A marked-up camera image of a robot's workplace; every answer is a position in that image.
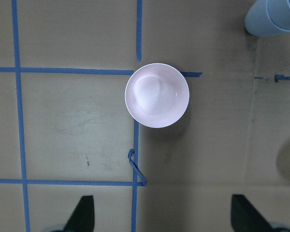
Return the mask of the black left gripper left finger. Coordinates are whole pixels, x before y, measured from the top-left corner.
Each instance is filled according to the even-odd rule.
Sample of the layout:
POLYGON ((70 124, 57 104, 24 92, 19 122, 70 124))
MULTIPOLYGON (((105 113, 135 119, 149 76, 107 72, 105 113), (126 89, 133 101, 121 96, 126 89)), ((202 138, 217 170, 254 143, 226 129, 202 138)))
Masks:
POLYGON ((65 225, 66 232, 93 232, 95 227, 94 198, 82 196, 65 225))

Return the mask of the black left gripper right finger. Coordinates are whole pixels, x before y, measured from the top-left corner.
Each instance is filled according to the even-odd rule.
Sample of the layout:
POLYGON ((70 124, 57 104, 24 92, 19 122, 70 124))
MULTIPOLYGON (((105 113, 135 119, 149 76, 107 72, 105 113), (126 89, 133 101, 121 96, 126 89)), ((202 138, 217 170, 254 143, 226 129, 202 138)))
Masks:
POLYGON ((232 195, 231 226, 234 232, 274 232, 269 222, 242 194, 232 195))

